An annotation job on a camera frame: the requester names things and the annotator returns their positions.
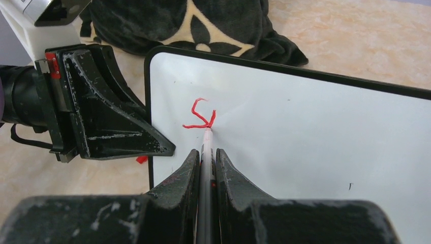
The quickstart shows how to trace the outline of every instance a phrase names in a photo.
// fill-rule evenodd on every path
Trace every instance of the marble table surface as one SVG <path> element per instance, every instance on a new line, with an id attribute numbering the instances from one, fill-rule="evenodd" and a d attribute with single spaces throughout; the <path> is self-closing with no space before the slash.
<path id="1" fill-rule="evenodd" d="M 306 69 L 431 89 L 431 3 L 394 0 L 269 0 L 274 29 L 310 59 Z M 115 49 L 131 89 L 144 99 L 144 58 Z M 148 191 L 148 167 L 134 158 L 68 164 L 47 150 L 20 145 L 0 130 L 0 223 L 34 195 L 139 194 Z M 18 126 L 27 139 L 49 142 Z"/>

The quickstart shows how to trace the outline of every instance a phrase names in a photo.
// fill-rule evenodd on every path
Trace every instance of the black frame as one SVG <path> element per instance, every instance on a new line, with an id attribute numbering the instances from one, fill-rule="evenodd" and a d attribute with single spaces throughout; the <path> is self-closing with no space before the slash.
<path id="1" fill-rule="evenodd" d="M 247 60 L 247 59 L 242 59 L 238 57 L 224 56 L 224 55 L 218 55 L 218 54 L 213 54 L 208 52 L 189 51 L 189 50 L 183 50 L 183 49 L 168 47 L 168 46 L 158 46 L 156 48 L 153 48 L 148 53 L 144 63 L 145 106 L 148 108 L 147 109 L 148 122 L 150 124 L 151 124 L 151 94 L 150 94 L 151 87 L 150 87 L 150 80 L 149 80 L 149 77 L 150 77 L 149 65 L 151 63 L 152 58 L 158 53 L 162 53 L 162 52 L 178 54 L 178 55 L 188 56 L 188 57 L 195 57 L 195 58 L 210 60 L 214 62 L 239 65 L 239 66 L 244 66 L 244 67 L 249 67 L 249 68 L 254 68 L 259 70 L 300 76 L 304 78 L 321 80 L 321 81 L 326 81 L 326 82 L 331 82 L 336 84 L 377 90 L 380 92 L 392 93 L 392 94 L 397 94 L 397 95 L 402 95 L 407 97 L 421 98 L 421 99 L 426 99 L 431 101 L 431 90 L 384 83 L 379 81 L 355 78 L 355 77 L 338 75 L 338 74 L 331 74 L 331 73 L 326 73 L 321 71 L 308 70 L 304 68 L 279 65 L 279 64 L 273 64 L 273 63 L 262 62 L 262 61 Z M 153 164 L 152 157 L 148 157 L 148 174 L 149 174 L 150 189 L 154 187 L 154 171 L 153 171 L 152 164 Z"/>

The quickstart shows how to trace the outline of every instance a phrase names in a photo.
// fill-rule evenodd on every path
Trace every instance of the black cylinder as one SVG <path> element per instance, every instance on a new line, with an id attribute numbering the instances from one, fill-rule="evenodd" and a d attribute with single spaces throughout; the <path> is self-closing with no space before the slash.
<path id="1" fill-rule="evenodd" d="M 31 127 L 46 127 L 35 80 L 33 66 L 0 66 L 0 78 L 5 93 L 2 121 Z"/>

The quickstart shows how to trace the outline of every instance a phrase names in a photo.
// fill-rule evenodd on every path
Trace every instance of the whiteboard surface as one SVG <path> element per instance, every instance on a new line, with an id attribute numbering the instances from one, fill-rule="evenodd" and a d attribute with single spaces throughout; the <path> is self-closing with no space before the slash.
<path id="1" fill-rule="evenodd" d="M 152 124 L 177 147 L 154 157 L 155 186 L 201 149 L 204 129 L 182 125 L 202 124 L 202 97 L 215 148 L 263 191 L 369 200 L 402 242 L 429 241 L 431 101 L 170 53 L 152 58 L 150 86 Z"/>

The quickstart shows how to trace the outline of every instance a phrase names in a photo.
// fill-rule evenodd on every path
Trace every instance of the marker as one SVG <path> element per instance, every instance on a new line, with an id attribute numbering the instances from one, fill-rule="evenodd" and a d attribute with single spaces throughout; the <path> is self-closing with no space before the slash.
<path id="1" fill-rule="evenodd" d="M 217 181 L 211 128 L 205 129 L 202 144 L 196 244 L 220 243 Z"/>

